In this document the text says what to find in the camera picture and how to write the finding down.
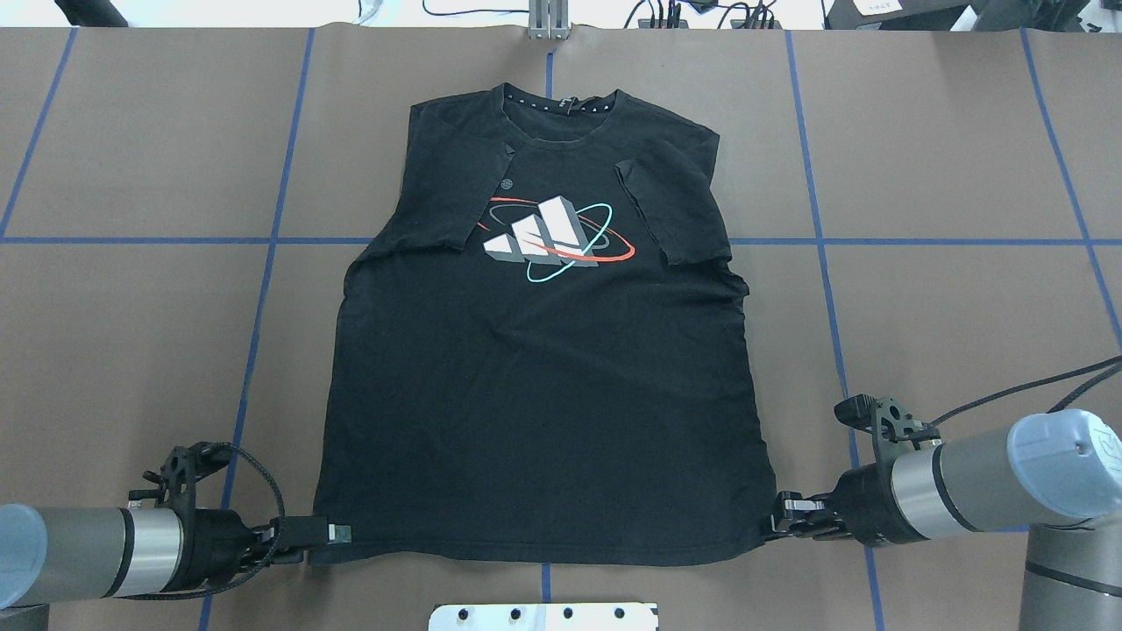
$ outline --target metal clamp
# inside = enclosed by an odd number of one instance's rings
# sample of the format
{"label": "metal clamp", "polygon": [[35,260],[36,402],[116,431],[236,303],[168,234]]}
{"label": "metal clamp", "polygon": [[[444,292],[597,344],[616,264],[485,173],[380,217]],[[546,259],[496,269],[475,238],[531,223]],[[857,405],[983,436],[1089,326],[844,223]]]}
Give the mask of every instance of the metal clamp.
{"label": "metal clamp", "polygon": [[530,38],[568,39],[569,0],[530,0]]}

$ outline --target graphic print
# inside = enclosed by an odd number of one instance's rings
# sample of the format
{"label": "graphic print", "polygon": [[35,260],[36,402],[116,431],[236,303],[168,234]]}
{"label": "graphic print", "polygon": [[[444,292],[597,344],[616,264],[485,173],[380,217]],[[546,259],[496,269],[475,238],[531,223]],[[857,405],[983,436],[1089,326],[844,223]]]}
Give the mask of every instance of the graphic print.
{"label": "graphic print", "polygon": [[[484,252],[495,260],[525,263],[526,280],[532,283],[552,281],[571,267],[597,267],[601,263],[627,260],[635,255],[635,246],[610,228],[613,210],[606,203],[594,203],[576,210],[572,202],[561,195],[540,203],[513,198],[491,198],[490,201],[490,218],[500,226],[509,227],[511,231],[484,241]],[[601,209],[606,211],[603,225],[585,216],[586,212]],[[518,219],[504,221],[513,217]],[[478,226],[488,232],[496,231],[482,222]],[[591,254],[609,247],[619,249],[619,246],[626,252],[616,255]],[[535,263],[560,265],[561,268],[539,276],[533,269]]]}

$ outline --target white paper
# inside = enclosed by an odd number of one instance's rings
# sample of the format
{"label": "white paper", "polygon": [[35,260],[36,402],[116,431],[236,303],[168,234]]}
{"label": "white paper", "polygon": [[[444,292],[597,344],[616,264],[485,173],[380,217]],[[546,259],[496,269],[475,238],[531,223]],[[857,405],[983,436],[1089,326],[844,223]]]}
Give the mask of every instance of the white paper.
{"label": "white paper", "polygon": [[853,0],[853,6],[857,7],[857,12],[863,16],[880,16],[903,10],[900,0]]}

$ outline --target white bracket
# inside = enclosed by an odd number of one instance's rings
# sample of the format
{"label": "white bracket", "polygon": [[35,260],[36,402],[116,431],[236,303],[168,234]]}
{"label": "white bracket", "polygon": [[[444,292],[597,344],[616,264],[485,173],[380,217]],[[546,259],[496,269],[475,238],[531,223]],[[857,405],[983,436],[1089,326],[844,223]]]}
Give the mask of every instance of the white bracket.
{"label": "white bracket", "polygon": [[653,603],[443,605],[429,631],[659,631]]}
{"label": "white bracket", "polygon": [[530,0],[530,38],[568,39],[569,0]]}

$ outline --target neckline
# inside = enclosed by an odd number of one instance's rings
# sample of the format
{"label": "neckline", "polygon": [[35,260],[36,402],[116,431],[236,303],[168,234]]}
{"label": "neckline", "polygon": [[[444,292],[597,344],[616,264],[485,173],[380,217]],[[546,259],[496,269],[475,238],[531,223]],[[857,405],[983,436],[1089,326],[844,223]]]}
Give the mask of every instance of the neckline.
{"label": "neckline", "polygon": [[604,115],[604,119],[599,125],[590,129],[583,136],[572,140],[546,140],[545,138],[533,136],[519,127],[518,124],[511,120],[511,117],[507,115],[505,109],[507,102],[509,101],[518,106],[531,106],[531,108],[536,110],[536,112],[541,116],[564,116],[562,112],[565,110],[571,100],[572,98],[561,101],[545,99],[526,92],[525,90],[521,90],[511,83],[499,84],[491,90],[491,102],[494,103],[495,113],[502,120],[504,127],[506,127],[507,130],[516,136],[522,143],[548,150],[576,149],[578,147],[583,147],[596,139],[597,136],[603,135],[617,118],[619,110],[626,104],[627,93],[623,90],[615,90],[607,97],[592,97],[590,99],[582,100],[580,106],[587,108],[586,111],[591,110],[595,112],[603,108],[607,113]]}

